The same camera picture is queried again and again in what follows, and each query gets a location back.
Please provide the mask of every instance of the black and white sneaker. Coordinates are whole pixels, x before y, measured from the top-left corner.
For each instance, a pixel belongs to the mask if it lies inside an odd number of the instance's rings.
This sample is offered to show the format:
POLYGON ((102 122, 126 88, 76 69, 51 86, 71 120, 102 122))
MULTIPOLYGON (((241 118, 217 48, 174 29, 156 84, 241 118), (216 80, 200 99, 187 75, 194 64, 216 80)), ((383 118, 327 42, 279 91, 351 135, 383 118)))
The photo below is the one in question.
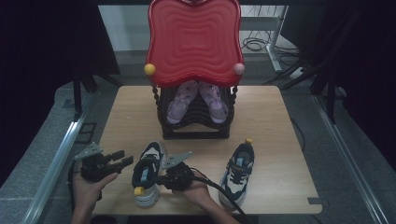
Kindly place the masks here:
POLYGON ((166 163, 166 151, 159 142, 148 144, 134 167, 132 186, 134 186, 134 202, 138 206, 151 206, 160 197, 160 187, 155 179, 166 163))
MULTIPOLYGON (((254 151, 251 142, 239 145, 227 164, 227 171, 220 181, 220 186, 227 194, 241 206, 245 200, 248 187, 248 178, 254 163, 254 151)), ((227 207, 233 208, 230 201, 219 192, 219 200, 227 207)))

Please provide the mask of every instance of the hand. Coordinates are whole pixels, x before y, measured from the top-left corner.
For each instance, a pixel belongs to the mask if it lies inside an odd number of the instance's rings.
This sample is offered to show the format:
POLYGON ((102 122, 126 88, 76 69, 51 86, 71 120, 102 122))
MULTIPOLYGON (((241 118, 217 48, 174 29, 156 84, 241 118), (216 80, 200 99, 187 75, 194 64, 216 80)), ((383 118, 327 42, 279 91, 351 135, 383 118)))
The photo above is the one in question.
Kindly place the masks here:
MULTIPOLYGON (((193 171, 194 175, 197 177, 205 178, 203 175, 201 175, 197 171, 193 171)), ((208 201, 212 201, 212 198, 210 197, 209 194, 209 189, 207 188, 207 184, 199 181, 192 181, 191 185, 183 190, 183 191, 178 191, 178 190, 172 190, 173 193, 175 194, 182 194, 186 199, 195 205, 198 205, 202 207, 205 203, 208 201)))
POLYGON ((85 210, 92 212, 102 189, 106 184, 117 178, 118 174, 114 173, 106 176, 100 182, 92 183, 85 180, 81 176, 81 172, 74 174, 73 176, 73 191, 75 197, 75 207, 79 210, 85 210))

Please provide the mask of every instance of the table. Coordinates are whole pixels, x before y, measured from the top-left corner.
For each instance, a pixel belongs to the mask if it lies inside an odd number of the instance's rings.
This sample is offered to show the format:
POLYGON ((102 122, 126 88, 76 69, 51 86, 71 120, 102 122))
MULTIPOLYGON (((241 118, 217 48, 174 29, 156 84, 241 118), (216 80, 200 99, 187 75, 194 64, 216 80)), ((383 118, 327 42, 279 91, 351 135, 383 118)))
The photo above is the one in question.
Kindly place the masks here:
MULTIPOLYGON (((158 202, 150 208, 134 204, 131 185, 134 165, 152 141, 160 141, 170 154, 192 151, 186 164, 219 183, 228 159, 245 138, 253 139, 255 163, 241 208, 247 214, 317 214, 321 204, 290 117, 277 87, 240 86, 229 139, 163 140, 162 129, 150 86, 124 86, 108 117, 99 145, 104 153, 125 150, 134 164, 103 189, 96 215, 197 215, 203 211, 161 186, 158 202)), ((189 126, 189 129, 202 127, 189 126)), ((209 188, 218 203, 218 192, 209 188)))

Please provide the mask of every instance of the person's left hand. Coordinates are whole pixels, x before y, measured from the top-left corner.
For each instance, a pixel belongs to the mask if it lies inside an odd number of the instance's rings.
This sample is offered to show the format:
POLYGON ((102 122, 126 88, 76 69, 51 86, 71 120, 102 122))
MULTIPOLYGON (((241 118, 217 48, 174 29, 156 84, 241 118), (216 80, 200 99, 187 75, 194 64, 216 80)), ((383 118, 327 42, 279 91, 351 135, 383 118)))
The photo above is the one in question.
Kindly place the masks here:
MULTIPOLYGON (((80 170, 81 164, 78 164, 77 167, 78 170, 80 170)), ((106 184, 115 180, 117 176, 118 173, 114 173, 106 176, 97 183, 92 183, 85 180, 81 176, 81 172, 75 173, 73 176, 75 208, 92 212, 97 200, 99 199, 102 189, 106 186, 106 184)))

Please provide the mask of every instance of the metal bracket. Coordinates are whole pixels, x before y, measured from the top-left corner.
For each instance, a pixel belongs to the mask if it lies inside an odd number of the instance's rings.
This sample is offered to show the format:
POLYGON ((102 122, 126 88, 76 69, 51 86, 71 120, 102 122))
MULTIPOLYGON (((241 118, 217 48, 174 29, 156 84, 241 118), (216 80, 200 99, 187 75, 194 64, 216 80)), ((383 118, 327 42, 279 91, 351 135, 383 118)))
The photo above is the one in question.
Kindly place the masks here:
POLYGON ((84 150, 82 150, 77 156, 75 156, 74 160, 82 160, 84 158, 102 153, 103 150, 101 147, 96 145, 94 142, 92 142, 89 146, 87 146, 84 150))
POLYGON ((179 163, 183 162, 184 160, 186 160, 191 155, 192 155, 191 151, 185 152, 185 153, 181 153, 181 154, 176 154, 174 156, 172 154, 169 154, 168 161, 163 166, 163 169, 166 170, 166 169, 172 168, 174 166, 177 166, 179 163))

